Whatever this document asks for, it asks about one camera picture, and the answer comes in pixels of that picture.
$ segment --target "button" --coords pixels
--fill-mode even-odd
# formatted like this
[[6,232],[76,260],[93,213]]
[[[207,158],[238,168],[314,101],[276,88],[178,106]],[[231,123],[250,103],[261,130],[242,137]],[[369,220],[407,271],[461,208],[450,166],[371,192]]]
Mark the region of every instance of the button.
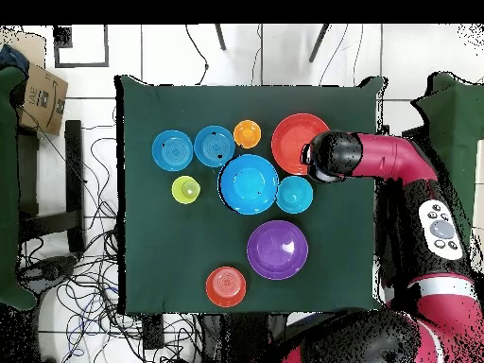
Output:
[[430,232],[437,238],[450,239],[454,236],[455,230],[451,223],[443,220],[437,220],[430,225]]

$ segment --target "table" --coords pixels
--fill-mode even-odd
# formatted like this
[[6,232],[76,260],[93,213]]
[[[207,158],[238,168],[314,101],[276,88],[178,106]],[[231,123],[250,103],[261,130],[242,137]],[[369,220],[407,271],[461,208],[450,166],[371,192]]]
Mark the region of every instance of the table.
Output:
[[[124,141],[125,169],[118,174],[120,216],[126,213],[126,252],[120,266],[126,268],[126,283],[120,279],[126,313],[373,307],[373,179],[312,183],[313,204],[299,215],[289,215],[274,204],[262,214],[241,216],[219,199],[218,169],[204,166],[194,155],[183,171],[163,171],[152,160],[151,143],[163,130],[181,130],[194,141],[208,125],[233,130],[239,121],[252,119],[262,129],[261,142],[254,149],[238,148],[235,155],[266,157],[282,180],[288,174],[270,151],[276,126],[292,113],[309,112],[332,129],[375,132],[376,94],[383,79],[368,79],[361,88],[154,87],[126,76],[116,77],[115,82],[117,108],[124,114],[118,144]],[[201,186],[193,204],[181,205],[171,196],[171,184],[180,175],[194,177]],[[302,270],[278,282],[260,277],[246,256],[253,230],[272,219],[296,224],[309,244]],[[208,275],[220,266],[238,268],[248,284],[243,302],[230,309],[213,305],[205,294]]]

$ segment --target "purple bowl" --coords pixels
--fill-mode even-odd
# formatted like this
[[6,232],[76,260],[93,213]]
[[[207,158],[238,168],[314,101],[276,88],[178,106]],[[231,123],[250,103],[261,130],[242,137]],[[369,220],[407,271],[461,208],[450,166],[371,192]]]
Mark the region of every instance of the purple bowl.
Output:
[[294,224],[272,220],[259,226],[249,238],[247,257],[252,268],[270,280],[292,277],[303,266],[308,246]]

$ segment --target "orange bowl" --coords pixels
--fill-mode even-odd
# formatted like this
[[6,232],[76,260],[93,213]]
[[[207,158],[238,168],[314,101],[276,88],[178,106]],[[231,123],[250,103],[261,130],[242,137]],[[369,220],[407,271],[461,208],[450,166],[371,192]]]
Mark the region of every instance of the orange bowl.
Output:
[[241,121],[233,130],[233,138],[240,147],[250,149],[261,140],[261,129],[253,121]]

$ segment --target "small bowl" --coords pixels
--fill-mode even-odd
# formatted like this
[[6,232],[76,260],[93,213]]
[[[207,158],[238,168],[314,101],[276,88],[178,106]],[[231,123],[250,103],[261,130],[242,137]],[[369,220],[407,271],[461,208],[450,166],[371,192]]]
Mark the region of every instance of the small bowl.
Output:
[[261,129],[253,121],[241,121],[233,130],[233,138],[240,147],[250,149],[261,140]]
[[279,177],[274,166],[254,154],[237,156],[218,173],[218,194],[241,215],[265,212],[276,200]]
[[192,141],[180,130],[164,130],[153,141],[151,155],[163,170],[183,170],[193,159]]
[[281,210],[295,215],[306,210],[313,201],[313,187],[302,177],[284,178],[277,190],[276,203]]
[[192,177],[181,176],[173,181],[171,195],[178,203],[189,204],[197,200],[200,185]]
[[195,138],[195,154],[209,167],[221,167],[235,152],[231,133],[220,126],[205,127]]
[[205,290],[217,306],[236,306],[246,295],[246,280],[236,268],[217,268],[208,276]]

